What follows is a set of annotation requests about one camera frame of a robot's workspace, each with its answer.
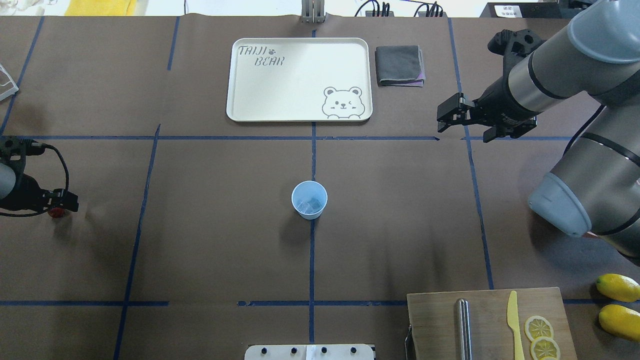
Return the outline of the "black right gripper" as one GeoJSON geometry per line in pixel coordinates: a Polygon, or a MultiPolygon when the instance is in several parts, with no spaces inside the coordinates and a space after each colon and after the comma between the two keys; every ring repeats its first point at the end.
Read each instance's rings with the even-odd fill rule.
{"type": "Polygon", "coordinates": [[[487,127],[482,135],[484,143],[505,137],[518,139],[537,127],[537,115],[519,105],[506,80],[500,78],[480,98],[469,100],[464,93],[457,92],[439,104],[437,132],[457,125],[482,125],[487,127]]]}

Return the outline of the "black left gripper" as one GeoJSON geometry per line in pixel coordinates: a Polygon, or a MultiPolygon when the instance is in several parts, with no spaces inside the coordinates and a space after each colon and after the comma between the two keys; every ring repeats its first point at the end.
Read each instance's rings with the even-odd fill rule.
{"type": "Polygon", "coordinates": [[[29,175],[23,174],[14,188],[0,201],[0,207],[8,211],[33,211],[43,214],[54,208],[78,212],[77,194],[66,193],[64,189],[45,190],[29,175]]]}

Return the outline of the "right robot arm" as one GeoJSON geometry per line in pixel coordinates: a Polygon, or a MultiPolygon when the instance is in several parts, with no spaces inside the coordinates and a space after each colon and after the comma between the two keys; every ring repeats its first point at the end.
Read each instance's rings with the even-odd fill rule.
{"type": "Polygon", "coordinates": [[[458,92],[437,110],[438,132],[483,125],[483,142],[518,139],[537,116],[587,93],[599,103],[558,163],[528,198],[533,212],[564,234],[595,234],[629,262],[640,257],[639,2],[599,0],[550,39],[501,30],[487,48],[502,75],[469,100],[458,92]]]}

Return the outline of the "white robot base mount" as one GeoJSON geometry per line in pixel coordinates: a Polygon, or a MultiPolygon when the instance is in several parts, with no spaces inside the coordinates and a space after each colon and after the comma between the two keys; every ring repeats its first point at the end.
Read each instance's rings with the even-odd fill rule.
{"type": "Polygon", "coordinates": [[[369,344],[262,344],[251,345],[245,360],[375,360],[369,344]]]}

